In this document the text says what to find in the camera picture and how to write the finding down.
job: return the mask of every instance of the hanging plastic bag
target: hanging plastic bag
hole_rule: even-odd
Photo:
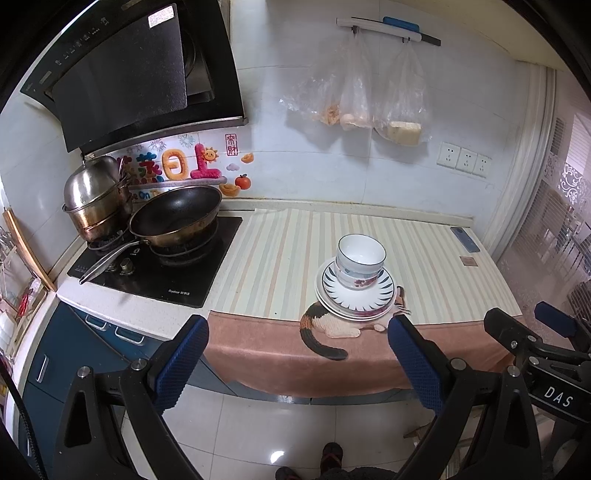
[[[371,64],[361,30],[355,28],[349,37],[343,93],[340,97],[340,124],[345,130],[353,127],[372,128]]]
[[[293,93],[284,96],[280,103],[289,110],[301,113],[305,118],[318,120],[326,125],[339,123],[345,58],[343,43],[338,43],[336,48],[329,48],[310,67],[306,80],[296,85]]]
[[[431,110],[427,83],[410,41],[402,46],[376,98],[374,128],[399,145],[414,147],[429,141]]]

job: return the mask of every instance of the black cable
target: black cable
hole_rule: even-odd
[[[37,467],[37,472],[41,480],[48,480],[47,472],[45,471],[45,467],[43,466],[43,461],[41,460],[41,455],[39,453],[39,445],[37,444],[37,438],[35,437],[35,432],[33,431],[33,425],[31,424],[31,419],[29,418],[29,414],[27,413],[27,409],[25,408],[25,404],[22,401],[20,394],[18,393],[17,386],[12,381],[12,377],[9,375],[4,362],[0,359],[0,376],[4,379],[8,387],[8,391],[12,395],[12,399],[14,400],[14,404],[17,406],[18,413],[22,418],[22,422],[25,426],[25,431],[27,432],[27,437],[31,444],[31,453],[33,454],[33,461],[35,462],[35,467]]]

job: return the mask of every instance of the black glass stovetop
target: black glass stovetop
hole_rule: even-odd
[[[217,221],[219,226],[212,240],[213,248],[195,264],[185,267],[162,265],[148,245],[140,245],[124,251],[115,260],[115,271],[106,271],[91,282],[149,299],[188,307],[203,307],[242,218],[219,216]],[[68,275],[80,278],[102,256],[104,253],[86,248],[68,270]],[[124,258],[129,258],[134,266],[133,272],[129,275],[123,275],[119,267]]]

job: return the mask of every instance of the electrical outlet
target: electrical outlet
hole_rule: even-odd
[[[452,145],[451,143],[441,142],[441,149],[439,150],[439,157],[437,158],[437,165],[443,165],[448,168],[456,168],[457,159],[460,156],[460,147]]]
[[[491,158],[478,154],[472,173],[474,175],[478,175],[479,177],[486,178],[486,176],[488,175],[489,168],[491,167],[491,161]]]
[[[462,148],[460,150],[460,158],[457,161],[456,170],[462,170],[467,173],[472,173],[474,165],[476,164],[476,157],[478,153]]]

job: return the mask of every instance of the person's foot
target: person's foot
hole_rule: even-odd
[[[338,443],[329,442],[322,449],[322,460],[320,461],[320,474],[332,468],[340,468],[343,463],[343,449]]]
[[[288,466],[280,466],[275,472],[275,480],[301,480],[301,478]]]

